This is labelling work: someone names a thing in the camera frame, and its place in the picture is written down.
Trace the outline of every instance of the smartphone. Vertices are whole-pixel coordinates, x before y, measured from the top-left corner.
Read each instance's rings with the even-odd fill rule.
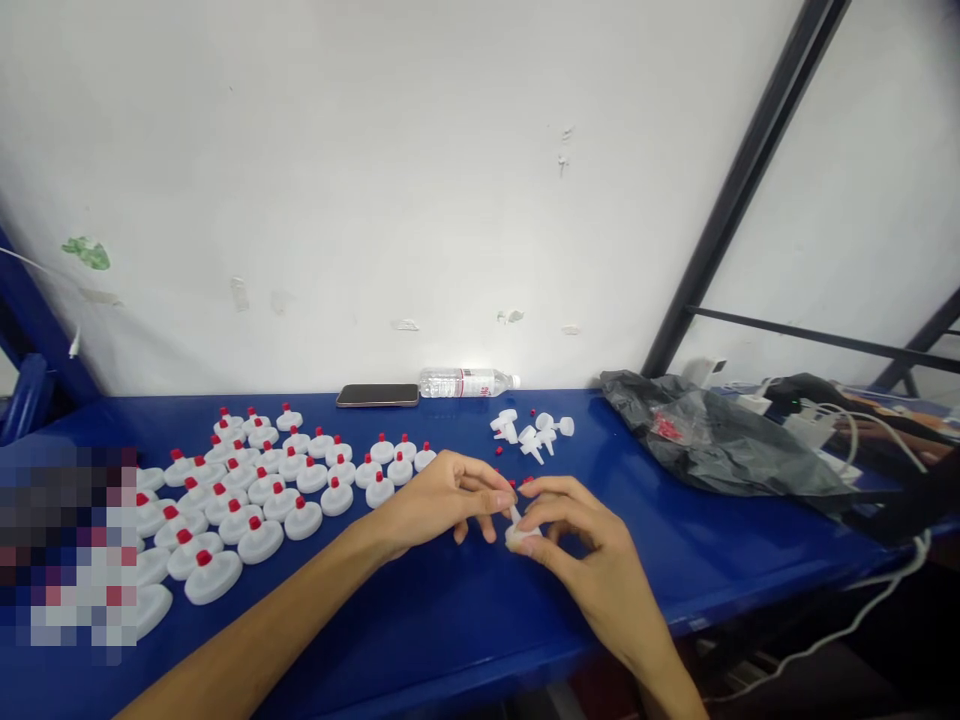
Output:
[[[344,385],[337,407],[416,407],[420,387],[408,385]]]

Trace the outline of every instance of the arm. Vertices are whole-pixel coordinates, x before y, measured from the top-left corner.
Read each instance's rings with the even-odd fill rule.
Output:
[[[546,537],[526,537],[516,551],[567,587],[600,642],[640,683],[650,716],[706,718],[623,521],[572,477],[542,477],[520,492],[537,499],[517,529],[552,525]],[[578,535],[591,554],[576,560],[561,550],[557,541],[567,533]]]
[[[477,517],[484,538],[495,542],[490,514],[515,503],[510,485],[489,465],[440,453],[403,492],[350,525],[118,717],[169,720],[171,711],[179,720],[249,717],[340,606],[381,565],[451,527],[456,542],[462,543],[469,517]],[[251,657],[257,662],[250,662]]]

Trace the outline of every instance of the hand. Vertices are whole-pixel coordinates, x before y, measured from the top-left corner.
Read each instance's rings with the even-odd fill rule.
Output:
[[[389,544],[388,556],[400,557],[453,528],[459,545],[467,536],[467,518],[475,517],[488,543],[497,531],[490,516],[517,503],[502,475],[482,460],[444,450],[426,469],[370,513],[370,523]]]

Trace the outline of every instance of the green stain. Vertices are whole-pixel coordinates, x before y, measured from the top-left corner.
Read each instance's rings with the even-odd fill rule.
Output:
[[[76,255],[80,262],[91,270],[107,270],[110,268],[110,258],[103,245],[97,243],[90,247],[90,240],[86,237],[70,238],[60,249],[65,253]]]

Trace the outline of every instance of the blue table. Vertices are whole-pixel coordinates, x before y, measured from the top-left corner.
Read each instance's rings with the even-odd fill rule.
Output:
[[[108,398],[4,448],[0,479],[4,485],[28,482],[10,468],[51,462],[62,455],[58,448],[73,446],[136,446],[143,467],[166,467],[171,448],[188,455],[209,449],[221,405],[235,414],[254,405],[276,417],[283,401],[303,413],[305,431],[322,425],[328,434],[339,433],[355,455],[378,432],[394,440],[408,432],[418,445],[429,440],[436,449],[482,458],[518,482],[544,472],[578,477],[630,528],[677,636],[840,582],[889,557],[876,543],[789,501],[727,498],[680,484],[630,436],[603,397],[586,390],[423,400],[417,408],[376,410],[338,409],[334,395]],[[498,457],[488,422],[507,407],[517,409],[520,426],[533,407],[557,418],[570,415],[576,435],[555,443],[556,457],[547,458],[542,470],[516,448]],[[0,638],[4,714],[116,713],[366,512],[358,493],[346,515],[326,518],[313,537],[286,541],[268,562],[245,568],[212,605],[191,605],[181,584],[168,578],[175,598],[169,614],[116,666],[92,665],[88,647],[17,647],[8,613]],[[502,538],[507,523],[495,522]],[[562,585],[507,552],[502,541],[488,546],[474,525],[462,547],[448,533],[380,570],[307,648],[259,715],[369,717],[418,706],[449,713],[564,677],[596,647]]]

